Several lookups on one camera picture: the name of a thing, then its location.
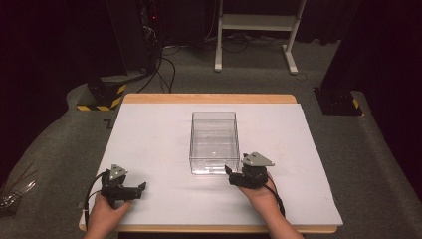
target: clear plastic box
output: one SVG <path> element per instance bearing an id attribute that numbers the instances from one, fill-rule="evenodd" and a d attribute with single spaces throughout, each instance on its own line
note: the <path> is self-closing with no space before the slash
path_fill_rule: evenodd
<path id="1" fill-rule="evenodd" d="M 193 174 L 225 174 L 239 167 L 236 113 L 194 112 L 190 138 L 190 167 Z"/>

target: dark background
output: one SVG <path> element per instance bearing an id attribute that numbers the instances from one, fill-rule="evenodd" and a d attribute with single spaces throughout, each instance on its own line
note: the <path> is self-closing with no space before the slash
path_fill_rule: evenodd
<path id="1" fill-rule="evenodd" d="M 96 65 L 93 54 L 83 59 L 78 57 L 88 52 L 90 46 L 84 43 L 82 27 L 76 24 L 76 19 L 87 18 L 80 23 L 87 24 L 88 28 L 99 24 L 102 27 L 98 30 L 109 34 L 112 26 L 107 11 L 95 7 L 100 17 L 90 19 L 90 12 L 76 14 L 71 7 L 74 3 L 70 0 L 0 3 L 1 184 L 31 142 L 68 109 L 68 91 L 87 82 L 81 61 L 95 65 L 92 69 L 102 67 Z M 179 18 L 180 21 L 164 22 L 164 30 L 167 29 L 164 34 L 200 49 L 200 40 L 212 26 L 214 2 L 177 1 L 179 6 L 185 7 L 173 11 L 169 11 L 171 8 L 166 3 L 170 1 L 162 1 L 163 20 Z M 362 1 L 344 35 L 358 3 L 355 0 L 309 1 L 297 40 L 320 39 L 322 44 L 327 44 L 342 39 L 323 85 L 365 93 L 393 155 L 422 198 L 419 176 L 422 172 L 422 119 L 418 113 L 422 103 L 419 97 L 422 33 L 418 17 L 422 6 L 420 1 L 411 0 Z M 227 11 L 233 13 L 290 14 L 296 11 L 298 1 L 272 0 L 268 4 L 252 0 L 225 1 L 225 4 Z M 198 28 L 201 28 L 197 31 L 200 38 L 192 35 L 192 29 Z M 215 36 L 215 29 L 216 24 L 211 36 Z M 103 43 L 110 47 L 101 52 L 118 62 L 113 37 L 99 38 L 99 41 L 104 39 L 108 39 Z"/>

